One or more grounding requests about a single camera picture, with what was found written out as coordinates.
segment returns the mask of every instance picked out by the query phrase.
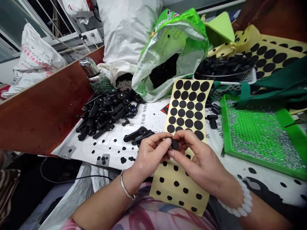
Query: striped fabric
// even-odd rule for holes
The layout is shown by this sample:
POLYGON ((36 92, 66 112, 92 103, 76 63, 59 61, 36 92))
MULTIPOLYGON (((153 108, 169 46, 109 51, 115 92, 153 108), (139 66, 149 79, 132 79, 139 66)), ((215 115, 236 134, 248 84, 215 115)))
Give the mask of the striped fabric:
POLYGON ((18 184, 20 170, 0 170, 0 227, 11 211, 11 198, 18 184))

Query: wooden board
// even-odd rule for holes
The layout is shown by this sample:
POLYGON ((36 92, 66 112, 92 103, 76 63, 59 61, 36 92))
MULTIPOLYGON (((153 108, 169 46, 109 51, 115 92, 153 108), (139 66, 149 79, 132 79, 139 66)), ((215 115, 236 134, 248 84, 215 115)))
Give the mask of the wooden board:
MULTIPOLYGON (((91 52, 103 62, 104 46, 91 52)), ((85 72, 75 61, 0 105, 0 149, 39 155, 50 153, 65 139, 93 95, 85 72)))

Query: green plastic bag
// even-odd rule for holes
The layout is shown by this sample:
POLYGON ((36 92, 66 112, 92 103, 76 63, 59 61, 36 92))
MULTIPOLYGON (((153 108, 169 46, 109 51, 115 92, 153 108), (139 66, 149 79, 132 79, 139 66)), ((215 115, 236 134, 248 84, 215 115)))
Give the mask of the green plastic bag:
POLYGON ((175 79, 193 75, 207 57, 209 40, 206 28, 194 8, 179 15, 169 9, 158 18, 151 37, 141 52, 132 78, 132 88, 148 103, 165 96, 175 79), (151 71, 178 53, 176 75, 154 89, 151 71))

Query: forearm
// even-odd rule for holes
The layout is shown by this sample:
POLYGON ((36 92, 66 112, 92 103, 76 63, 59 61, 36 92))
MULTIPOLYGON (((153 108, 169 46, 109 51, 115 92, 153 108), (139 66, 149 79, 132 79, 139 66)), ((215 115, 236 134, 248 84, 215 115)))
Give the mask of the forearm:
MULTIPOLYGON (((123 173, 125 188, 131 195, 136 194, 141 186, 142 181, 138 178, 133 168, 123 173)), ((118 176, 82 203, 71 218, 85 230, 111 229, 130 202, 131 199, 121 187, 121 177, 118 176)))

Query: silver bangle bracelet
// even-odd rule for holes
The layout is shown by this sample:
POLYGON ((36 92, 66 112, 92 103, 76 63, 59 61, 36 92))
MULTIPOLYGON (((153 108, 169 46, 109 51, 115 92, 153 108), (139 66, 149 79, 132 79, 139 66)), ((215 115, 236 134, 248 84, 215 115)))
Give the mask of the silver bangle bracelet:
POLYGON ((125 186, 124 186, 124 182, 122 181, 122 175, 123 175, 124 171, 126 171, 126 170, 124 169, 124 170, 122 171, 122 173, 121 173, 121 185, 122 185, 122 189, 124 190, 124 192, 125 192, 125 194, 126 194, 127 197, 129 197, 130 199, 134 200, 134 199, 136 198, 136 196, 135 196, 135 195, 131 196, 131 195, 128 193, 128 191, 126 190, 126 188, 125 188, 125 186))

